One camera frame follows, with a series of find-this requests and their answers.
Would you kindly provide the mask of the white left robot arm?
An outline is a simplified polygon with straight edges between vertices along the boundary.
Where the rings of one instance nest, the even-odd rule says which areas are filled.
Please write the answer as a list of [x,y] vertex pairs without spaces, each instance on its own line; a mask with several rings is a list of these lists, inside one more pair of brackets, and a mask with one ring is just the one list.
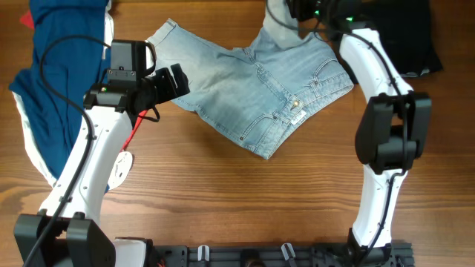
[[99,227],[106,187],[134,116],[189,93],[179,64],[153,76],[112,70],[85,94],[82,128],[37,214],[19,216],[14,236],[25,266],[158,266],[150,239],[110,240]]

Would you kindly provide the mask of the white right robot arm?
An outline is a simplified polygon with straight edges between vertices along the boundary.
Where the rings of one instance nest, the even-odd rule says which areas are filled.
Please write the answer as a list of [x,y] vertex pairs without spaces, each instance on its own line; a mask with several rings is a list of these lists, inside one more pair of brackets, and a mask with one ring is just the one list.
[[339,43],[367,100],[355,137],[364,182],[356,221],[343,244],[315,254],[318,266],[402,266],[410,246],[391,243],[391,223],[401,184],[421,157],[432,102],[403,80],[386,54],[379,32],[357,10],[362,1],[288,1],[291,17],[317,19],[323,32]]

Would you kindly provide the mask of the light blue denim shorts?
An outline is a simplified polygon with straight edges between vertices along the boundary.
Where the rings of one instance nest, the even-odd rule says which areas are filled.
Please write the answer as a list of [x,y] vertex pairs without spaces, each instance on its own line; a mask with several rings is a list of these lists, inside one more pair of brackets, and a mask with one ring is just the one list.
[[332,48],[301,38],[285,1],[270,1],[248,47],[228,50],[168,19],[148,42],[157,67],[179,64],[190,92],[174,99],[235,144],[264,159],[308,118],[353,89]]

